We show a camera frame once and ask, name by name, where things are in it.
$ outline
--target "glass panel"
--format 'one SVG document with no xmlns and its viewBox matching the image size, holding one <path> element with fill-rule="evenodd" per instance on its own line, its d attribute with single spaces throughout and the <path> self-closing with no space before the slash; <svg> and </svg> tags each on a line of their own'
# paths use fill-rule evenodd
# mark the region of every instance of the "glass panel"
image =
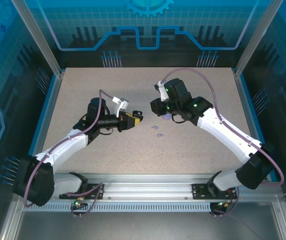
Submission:
<svg viewBox="0 0 286 240">
<path fill-rule="evenodd" d="M 235 67 L 269 2 L 28 0 L 27 4 L 63 68 Z"/>
<path fill-rule="evenodd" d="M 275 146 L 286 192 L 286 1 L 244 70 L 263 137 Z"/>
<path fill-rule="evenodd" d="M 12 3 L 0 1 L 0 227 L 17 167 L 11 157 L 28 153 L 52 75 Z"/>
</svg>

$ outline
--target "small purple object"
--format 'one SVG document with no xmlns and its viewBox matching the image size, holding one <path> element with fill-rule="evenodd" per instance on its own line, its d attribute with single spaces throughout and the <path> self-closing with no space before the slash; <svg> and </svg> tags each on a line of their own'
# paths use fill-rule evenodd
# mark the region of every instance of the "small purple object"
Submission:
<svg viewBox="0 0 286 240">
<path fill-rule="evenodd" d="M 165 115 L 162 115 L 162 118 L 163 118 L 164 120 L 170 120 L 170 119 L 172 118 L 172 115 L 171 115 L 170 113 L 167 113 L 167 114 L 165 114 Z"/>
</svg>

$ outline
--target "blue circuit graphic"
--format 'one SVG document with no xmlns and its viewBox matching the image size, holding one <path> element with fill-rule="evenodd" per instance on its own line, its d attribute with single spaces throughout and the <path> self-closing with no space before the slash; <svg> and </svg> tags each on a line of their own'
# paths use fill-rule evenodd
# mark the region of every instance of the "blue circuit graphic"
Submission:
<svg viewBox="0 0 286 240">
<path fill-rule="evenodd" d="M 133 14 L 140 17 L 150 16 L 156 17 L 157 14 L 163 14 L 163 10 L 169 9 L 169 4 L 173 4 L 173 0 L 125 0 L 127 10 L 132 10 Z"/>
</svg>

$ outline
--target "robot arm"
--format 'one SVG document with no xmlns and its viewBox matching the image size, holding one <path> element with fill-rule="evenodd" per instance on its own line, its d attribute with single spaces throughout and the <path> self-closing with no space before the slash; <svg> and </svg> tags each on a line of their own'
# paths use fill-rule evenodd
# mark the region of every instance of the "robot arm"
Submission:
<svg viewBox="0 0 286 240">
<path fill-rule="evenodd" d="M 176 78 L 164 84 L 158 82 L 155 86 L 161 94 L 151 102 L 152 112 L 158 116 L 166 113 L 180 115 L 182 119 L 190 121 L 195 126 L 206 130 L 226 147 L 228 147 L 240 160 L 241 166 L 227 172 L 218 172 L 208 182 L 208 189 L 212 195 L 219 191 L 244 185 L 256 189 L 258 185 L 273 169 L 272 164 L 259 151 L 231 132 L 219 120 L 213 105 L 203 97 L 192 98 L 182 80 Z M 237 127 L 222 119 L 235 131 L 249 139 L 265 151 L 265 146 Z"/>
<path fill-rule="evenodd" d="M 47 158 L 38 169 L 28 192 L 27 199 L 30 202 L 42 206 L 52 197 L 57 197 L 67 192 L 79 194 L 86 192 L 87 179 L 84 176 L 71 172 L 67 177 L 60 177 L 56 176 L 55 173 L 73 154 L 94 141 L 100 135 L 101 129 L 117 128 L 119 132 L 122 132 L 135 127 L 143 120 L 142 112 L 134 111 L 133 114 L 130 114 L 121 111 L 128 106 L 128 101 L 125 99 L 114 97 L 113 102 L 117 104 L 115 114 L 109 113 L 105 100 L 102 100 L 99 119 L 94 127 L 74 138 L 71 137 L 88 129 L 94 122 L 98 112 L 99 98 L 92 99 L 87 108 L 86 118 L 84 120 L 80 119 L 64 138 L 68 138 L 68 141 L 59 144 L 50 154 L 49 151 L 52 147 L 33 157 L 26 156 L 21 158 L 13 184 L 13 192 L 22 197 L 24 196 L 27 181 L 36 165 L 44 156 L 47 156 Z"/>
</svg>

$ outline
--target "gray tabletop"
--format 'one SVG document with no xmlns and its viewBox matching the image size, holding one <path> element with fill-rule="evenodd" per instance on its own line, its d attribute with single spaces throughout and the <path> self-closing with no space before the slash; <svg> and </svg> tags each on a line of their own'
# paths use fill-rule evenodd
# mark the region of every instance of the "gray tabletop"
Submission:
<svg viewBox="0 0 286 240">
<path fill-rule="evenodd" d="M 67 68 L 45 140 L 44 149 L 65 137 L 98 97 L 99 89 L 129 100 L 127 112 L 143 111 L 137 127 L 109 136 L 99 136 L 73 155 L 58 173 L 75 171 L 96 174 L 211 174 L 228 170 L 240 162 L 233 153 L 206 131 L 190 122 L 175 124 L 157 117 L 150 101 L 158 98 L 153 85 L 173 70 L 157 68 Z M 230 68 L 199 68 L 212 83 L 221 114 L 249 133 L 244 110 Z M 193 97 L 213 103 L 205 81 L 192 72 L 181 71 L 168 80 L 180 78 Z M 107 105 L 113 109 L 113 103 Z"/>
</svg>

